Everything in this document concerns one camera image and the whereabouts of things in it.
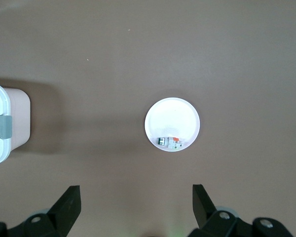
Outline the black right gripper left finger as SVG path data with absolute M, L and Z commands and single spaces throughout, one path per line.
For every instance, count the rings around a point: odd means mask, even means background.
M 81 213 L 80 186 L 70 186 L 47 211 L 8 229 L 0 222 L 0 237 L 66 237 Z

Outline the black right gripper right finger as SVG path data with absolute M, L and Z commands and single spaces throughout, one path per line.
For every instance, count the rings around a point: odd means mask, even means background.
M 193 213 L 198 224 L 190 237 L 291 237 L 279 221 L 259 217 L 252 224 L 227 210 L 217 210 L 203 185 L 192 187 Z

